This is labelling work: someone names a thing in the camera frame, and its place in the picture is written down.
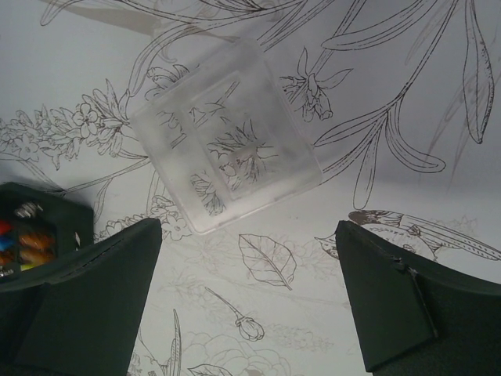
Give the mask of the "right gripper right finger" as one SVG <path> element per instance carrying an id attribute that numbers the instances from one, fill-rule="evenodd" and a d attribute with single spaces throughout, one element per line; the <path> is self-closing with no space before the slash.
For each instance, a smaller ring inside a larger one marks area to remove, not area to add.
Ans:
<path id="1" fill-rule="evenodd" d="M 413 254 L 353 222 L 337 253 L 366 372 L 498 375 L 500 286 Z"/>

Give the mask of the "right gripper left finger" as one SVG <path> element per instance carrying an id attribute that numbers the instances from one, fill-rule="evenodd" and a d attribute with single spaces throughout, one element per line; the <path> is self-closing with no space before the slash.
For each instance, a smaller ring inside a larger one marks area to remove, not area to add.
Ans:
<path id="1" fill-rule="evenodd" d="M 125 375 L 161 246 L 143 219 L 43 266 L 1 269 L 3 375 Z"/>

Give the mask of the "black fuse box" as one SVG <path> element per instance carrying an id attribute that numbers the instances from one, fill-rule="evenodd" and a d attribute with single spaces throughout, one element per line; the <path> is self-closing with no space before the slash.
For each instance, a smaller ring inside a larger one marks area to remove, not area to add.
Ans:
<path id="1" fill-rule="evenodd" d="M 1 185 L 1 292 L 50 283 L 94 243 L 92 207 L 19 183 Z"/>

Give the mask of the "clear plastic fuse box cover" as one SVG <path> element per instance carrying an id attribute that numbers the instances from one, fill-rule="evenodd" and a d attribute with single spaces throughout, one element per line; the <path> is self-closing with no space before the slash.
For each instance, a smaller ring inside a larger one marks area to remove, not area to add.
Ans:
<path id="1" fill-rule="evenodd" d="M 317 186 L 312 146 L 257 42 L 224 46 L 130 117 L 188 227 L 213 232 Z"/>

